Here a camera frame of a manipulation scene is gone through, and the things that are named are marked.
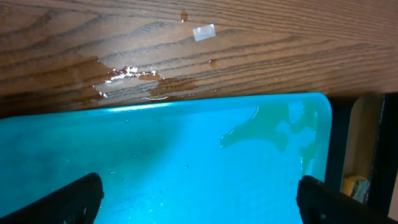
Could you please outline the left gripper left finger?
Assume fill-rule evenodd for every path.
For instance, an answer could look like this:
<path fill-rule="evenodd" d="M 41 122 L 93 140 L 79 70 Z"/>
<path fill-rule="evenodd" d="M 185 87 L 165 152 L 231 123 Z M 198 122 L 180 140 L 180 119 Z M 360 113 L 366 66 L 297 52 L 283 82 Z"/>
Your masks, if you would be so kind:
<path fill-rule="evenodd" d="M 1 223 L 93 224 L 103 198 L 101 178 L 99 174 L 92 172 L 1 217 Z"/>

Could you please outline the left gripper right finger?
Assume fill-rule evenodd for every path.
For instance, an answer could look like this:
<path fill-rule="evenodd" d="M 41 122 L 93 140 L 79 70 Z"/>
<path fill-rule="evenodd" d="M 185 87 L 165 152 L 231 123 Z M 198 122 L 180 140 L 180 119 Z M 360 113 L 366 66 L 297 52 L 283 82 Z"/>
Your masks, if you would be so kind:
<path fill-rule="evenodd" d="M 303 224 L 397 224 L 310 175 L 299 180 L 296 201 Z"/>

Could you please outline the yellow green sponge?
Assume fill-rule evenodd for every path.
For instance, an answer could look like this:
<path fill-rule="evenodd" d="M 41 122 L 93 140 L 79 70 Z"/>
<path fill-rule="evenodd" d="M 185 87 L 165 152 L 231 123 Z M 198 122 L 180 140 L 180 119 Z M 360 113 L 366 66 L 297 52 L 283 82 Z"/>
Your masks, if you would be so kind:
<path fill-rule="evenodd" d="M 347 175 L 343 178 L 341 192 L 360 203 L 366 203 L 370 183 L 360 175 Z"/>

